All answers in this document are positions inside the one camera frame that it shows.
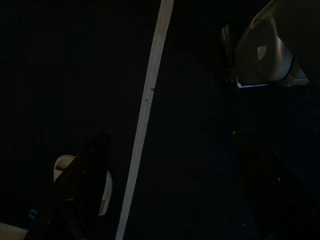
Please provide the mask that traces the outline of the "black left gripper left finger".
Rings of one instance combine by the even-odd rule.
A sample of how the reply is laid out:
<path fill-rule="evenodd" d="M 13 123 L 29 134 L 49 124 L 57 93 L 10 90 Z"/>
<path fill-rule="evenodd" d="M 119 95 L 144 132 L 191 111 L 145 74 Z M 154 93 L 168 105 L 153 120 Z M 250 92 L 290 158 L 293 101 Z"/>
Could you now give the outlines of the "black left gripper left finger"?
<path fill-rule="evenodd" d="M 103 197 L 111 135 L 87 142 L 53 184 L 27 233 L 29 240 L 90 240 Z"/>

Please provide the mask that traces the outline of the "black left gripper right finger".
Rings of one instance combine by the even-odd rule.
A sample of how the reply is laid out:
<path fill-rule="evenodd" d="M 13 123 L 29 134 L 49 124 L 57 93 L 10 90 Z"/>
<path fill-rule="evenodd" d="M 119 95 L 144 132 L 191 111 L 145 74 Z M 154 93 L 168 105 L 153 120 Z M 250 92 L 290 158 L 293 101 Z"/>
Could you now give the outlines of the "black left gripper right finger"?
<path fill-rule="evenodd" d="M 280 160 L 246 134 L 232 133 L 240 187 L 263 240 L 318 240 L 320 200 Z"/>

